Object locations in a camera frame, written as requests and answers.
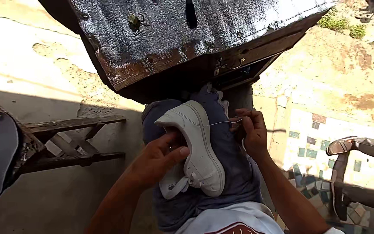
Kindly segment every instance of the hand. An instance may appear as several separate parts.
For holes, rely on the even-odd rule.
[[[171,132],[148,143],[122,177],[142,190],[154,186],[167,171],[190,154],[187,147],[179,147],[170,152],[171,141],[176,137],[177,133]]]
[[[242,125],[246,131],[245,149],[247,154],[252,158],[268,155],[266,126],[262,112],[237,109],[236,114],[242,117]]]

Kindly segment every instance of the dirt ground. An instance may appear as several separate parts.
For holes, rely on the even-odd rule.
[[[336,6],[350,22],[367,6],[351,0]],[[254,95],[275,98],[292,93],[294,104],[322,109],[325,114],[374,123],[374,15],[366,35],[354,39],[314,26],[283,53],[254,84]]]

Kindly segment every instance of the fingernail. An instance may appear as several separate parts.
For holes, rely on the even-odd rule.
[[[190,150],[189,150],[189,148],[187,148],[187,147],[181,147],[181,149],[180,149],[180,154],[182,155],[182,156],[185,156],[185,157],[187,157],[189,154],[190,154]]]

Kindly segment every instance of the thread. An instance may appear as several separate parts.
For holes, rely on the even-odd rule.
[[[217,125],[217,124],[221,124],[221,123],[232,123],[232,124],[235,124],[235,123],[238,123],[239,121],[241,121],[242,119],[236,121],[236,122],[232,122],[232,121],[222,121],[222,122],[218,122],[218,123],[215,123],[215,124],[211,124],[211,125]]]

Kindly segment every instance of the person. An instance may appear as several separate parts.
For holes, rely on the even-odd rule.
[[[170,200],[163,198],[158,182],[190,150],[185,146],[175,148],[177,133],[166,133],[154,125],[155,120],[181,102],[173,99],[153,102],[142,115],[145,148],[109,190],[86,233],[129,233],[138,199],[144,190],[152,187],[158,228],[165,233],[283,233],[263,204],[259,188],[261,174],[276,210],[291,233],[342,233],[326,223],[273,162],[267,150],[262,113],[236,110],[246,131],[243,149],[235,141],[235,128],[226,122],[227,103],[221,97],[220,91],[214,92],[210,85],[205,85],[190,99],[199,102],[208,115],[211,146],[226,175],[222,194],[209,197],[200,189],[189,187]]]

